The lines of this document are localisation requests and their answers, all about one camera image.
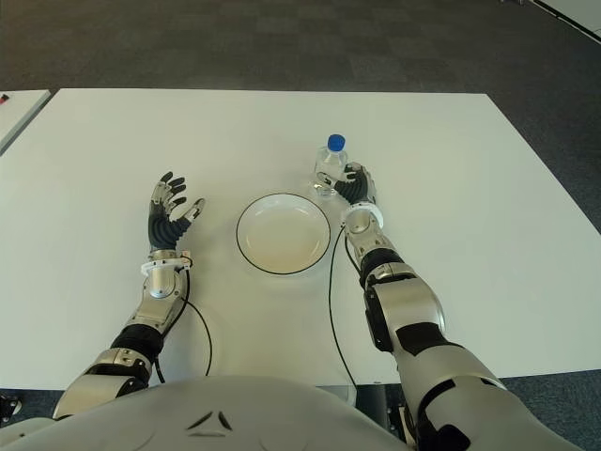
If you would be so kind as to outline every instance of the robot finger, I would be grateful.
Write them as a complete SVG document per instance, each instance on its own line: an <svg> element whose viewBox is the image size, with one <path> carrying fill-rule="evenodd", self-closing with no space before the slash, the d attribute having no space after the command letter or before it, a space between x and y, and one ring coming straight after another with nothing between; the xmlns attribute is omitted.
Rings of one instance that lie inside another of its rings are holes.
<svg viewBox="0 0 601 451"><path fill-rule="evenodd" d="M203 208L205 207L206 200L204 198L198 199L196 202L192 204L192 206L184 213L182 216L186 218L188 221L192 222L194 219L198 217Z"/></svg>

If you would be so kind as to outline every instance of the black joint section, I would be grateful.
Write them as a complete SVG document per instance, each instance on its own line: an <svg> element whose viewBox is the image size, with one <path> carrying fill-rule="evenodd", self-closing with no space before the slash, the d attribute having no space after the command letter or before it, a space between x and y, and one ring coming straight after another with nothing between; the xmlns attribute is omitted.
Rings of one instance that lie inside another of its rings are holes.
<svg viewBox="0 0 601 451"><path fill-rule="evenodd" d="M132 324L121 331L111 348L126 348L144 355L154 362L162 350L163 337L156 329L145 324Z"/></svg>
<svg viewBox="0 0 601 451"><path fill-rule="evenodd" d="M374 249L373 251L368 252L365 257L361 260L361 277L359 279L359 283L361 287L365 287L365 281L367 276L371 271L377 268L379 265L383 265L385 263L404 263L403 258L401 258L394 250L379 248Z"/></svg>
<svg viewBox="0 0 601 451"><path fill-rule="evenodd" d="M418 423L419 419L425 415L425 409L430 405L430 403L444 392L451 390L452 388L455 388L455 383L452 379L449 379L445 382L439 383L425 394L425 397L420 401L420 406L417 410Z"/></svg>
<svg viewBox="0 0 601 451"><path fill-rule="evenodd" d="M452 343L442 336L438 324L433 322L418 322L401 327L396 330L396 336L401 347L413 356L435 346L447 345L463 348L461 345Z"/></svg>
<svg viewBox="0 0 601 451"><path fill-rule="evenodd" d="M123 384L121 389L116 394L116 397L122 397L124 395L128 395L129 393L139 392L140 390L144 390L145 388L148 388L147 383L138 381L135 378L131 378Z"/></svg>
<svg viewBox="0 0 601 451"><path fill-rule="evenodd" d="M347 200L349 204L356 204L367 197L369 186L367 176L360 170L352 181L337 181L334 184L334 190Z"/></svg>
<svg viewBox="0 0 601 451"><path fill-rule="evenodd" d="M146 368L144 362L137 359L132 366L119 364L98 364L90 367L85 374L100 374L102 376L131 376L137 381L148 387L150 379L149 368Z"/></svg>
<svg viewBox="0 0 601 451"><path fill-rule="evenodd" d="M17 397L0 394L0 422L5 421L5 418L10 419L18 405L19 399Z"/></svg>
<svg viewBox="0 0 601 451"><path fill-rule="evenodd" d="M376 291L372 287L368 287L363 298L365 300L365 317L374 346L383 352L392 352L393 342L388 334L388 326Z"/></svg>
<svg viewBox="0 0 601 451"><path fill-rule="evenodd" d="M164 210L163 213L152 211L148 216L148 239L156 249L176 249L177 241L188 227L190 221L186 218L172 222L164 214Z"/></svg>
<svg viewBox="0 0 601 451"><path fill-rule="evenodd" d="M439 383L420 402L416 425L420 451L466 451L470 447L470 439L461 430L453 425L444 425L436 430L426 413L426 408L434 399L452 388L455 388L452 380Z"/></svg>

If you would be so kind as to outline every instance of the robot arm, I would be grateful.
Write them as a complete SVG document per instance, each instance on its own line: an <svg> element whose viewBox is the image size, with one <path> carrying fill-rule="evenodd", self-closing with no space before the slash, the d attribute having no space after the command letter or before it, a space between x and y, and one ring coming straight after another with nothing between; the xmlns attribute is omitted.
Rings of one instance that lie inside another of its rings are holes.
<svg viewBox="0 0 601 451"><path fill-rule="evenodd" d="M54 410L54 419L86 411L116 397L148 387L152 366L163 340L183 310L190 289L190 255L177 253L177 240L200 214L205 199L198 199L178 219L173 209L186 201L173 199L186 188L184 178L171 172L157 183L150 200L148 239L150 255L142 265L146 276L142 301L108 350L104 350L65 391Z"/></svg>
<svg viewBox="0 0 601 451"><path fill-rule="evenodd" d="M321 178L351 204L344 227L365 315L375 346L396 360L418 449L578 449L538 422L471 352L447 341L436 294L382 232L369 173L352 163L346 176Z"/></svg>

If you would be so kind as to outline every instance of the black cable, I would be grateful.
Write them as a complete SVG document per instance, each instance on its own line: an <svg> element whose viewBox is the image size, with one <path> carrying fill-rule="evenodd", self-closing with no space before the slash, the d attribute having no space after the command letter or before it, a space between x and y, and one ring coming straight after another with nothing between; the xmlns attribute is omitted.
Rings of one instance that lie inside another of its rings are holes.
<svg viewBox="0 0 601 451"><path fill-rule="evenodd" d="M338 337L336 336L336 329L334 328L334 320L331 315L331 277L332 277L332 274L334 271L334 257L336 255L336 247L338 246L338 242L340 241L340 236L342 235L342 232L344 232L344 231L345 231L344 227L341 227L340 232L338 233L338 237L336 237L336 241L334 242L334 247L331 250L330 282L328 284L328 309L330 310L331 333L334 335L334 343L336 344L336 349L338 350L338 355L340 355L340 360L342 360L342 363L345 366L345 370L347 371L348 377L350 378L350 381L353 384L353 387L355 387L355 391L357 391L357 383L355 383L355 379L353 378L353 375L350 374L350 370L348 369L348 365L347 365L347 361L345 360L345 356L342 354L342 351L340 350L340 345L338 344Z"/></svg>
<svg viewBox="0 0 601 451"><path fill-rule="evenodd" d="M213 363L213 340L212 340L212 337L210 335L210 330L208 329L207 322L205 321L205 317L203 316L202 313L200 313L200 310L198 310L198 308L196 307L196 305L194 305L193 303L191 303L189 301L189 298L190 298L190 271L186 270L186 297L183 299L183 305L181 306L181 308L177 312L176 317L171 322L171 324L169 324L169 326L167 327L167 329L165 329L165 331L162 333L162 337L163 337L163 339L165 339L167 337L167 334L169 334L169 332L171 332L171 329L173 329L173 327L176 325L176 323L179 320L179 318L181 317L181 315L184 313L184 310L186 309L186 306L189 305L196 312L196 314L198 314L198 317L200 318L200 320L203 321L203 325L205 326L205 331L207 331L207 338L208 338L208 366L207 366L207 371L205 371L205 376L208 376L208 373L210 371L210 367L211 367L211 365ZM158 356L155 359L154 365L155 365L155 367L157 369L157 377L159 378L159 381L161 383L165 383L165 379L164 379L164 377L162 375L161 364L159 363L159 357Z"/></svg>
<svg viewBox="0 0 601 451"><path fill-rule="evenodd" d="M348 250L348 238L347 238L347 235L345 235L345 249L347 250L347 257L348 257L348 259L350 260L350 262L355 267L355 271L357 272L357 274L361 274L361 271L359 270L359 267L357 266L357 263L355 263L355 259L350 255L350 251Z"/></svg>
<svg viewBox="0 0 601 451"><path fill-rule="evenodd" d="M198 317L200 318L201 321L203 321L203 324L205 325L205 331L207 331L207 338L208 338L208 366L207 366L207 371L205 371L205 376L208 376L208 373L210 371L210 366L213 363L213 339L210 336L210 331L208 330L208 326L207 326L207 322L205 321L205 317L203 317L203 314L200 313L200 310L198 310L198 308L196 307L196 305L194 305L193 303L188 302L188 300L186 300L186 304L189 305L194 312L196 312L196 314L198 315Z"/></svg>

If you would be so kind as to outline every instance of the plastic water bottle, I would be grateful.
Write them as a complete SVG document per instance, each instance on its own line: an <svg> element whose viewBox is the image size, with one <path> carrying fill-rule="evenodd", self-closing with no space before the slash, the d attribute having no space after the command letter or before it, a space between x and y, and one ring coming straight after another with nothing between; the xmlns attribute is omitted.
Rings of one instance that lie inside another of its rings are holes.
<svg viewBox="0 0 601 451"><path fill-rule="evenodd" d="M333 134L328 138L328 145L317 151L314 184L317 192L324 197L336 194L336 191L317 178L317 173L325 172L331 177L340 178L347 165L348 156L344 151L345 137L341 134Z"/></svg>

